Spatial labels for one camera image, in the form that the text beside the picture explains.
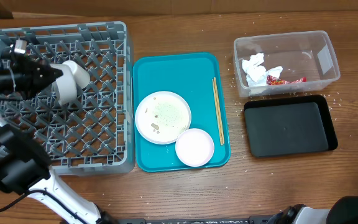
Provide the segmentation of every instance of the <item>transparent plastic container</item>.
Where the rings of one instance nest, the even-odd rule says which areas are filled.
[[[266,70],[283,67],[280,79],[304,83],[249,87],[242,60],[264,53]],[[240,97],[322,90],[341,76],[335,51],[325,31],[241,37],[234,41],[234,71]]]

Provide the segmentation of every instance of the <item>black tray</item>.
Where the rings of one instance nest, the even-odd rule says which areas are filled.
[[[338,147],[327,101],[320,95],[250,101],[244,105],[255,157],[322,152]]]

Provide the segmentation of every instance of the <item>black cable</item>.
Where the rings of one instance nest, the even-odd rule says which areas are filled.
[[[61,203],[61,201],[59,201],[59,199],[57,199],[55,196],[53,196],[51,193],[47,192],[46,190],[30,190],[30,191],[26,192],[25,194],[21,195],[19,198],[17,198],[13,202],[11,202],[9,205],[6,205],[5,207],[0,208],[0,212],[4,212],[4,211],[10,209],[12,206],[17,204],[21,200],[23,200],[23,198],[25,198],[25,197],[29,196],[30,194],[33,194],[33,193],[41,193],[41,194],[49,196],[52,200],[54,200],[56,203],[58,203],[62,207],[62,209],[66,210],[66,212],[69,213],[72,217],[74,217],[78,221],[82,222],[83,224],[88,224],[82,218],[80,218],[76,213],[74,213],[70,209],[68,209],[66,207],[66,205]]]

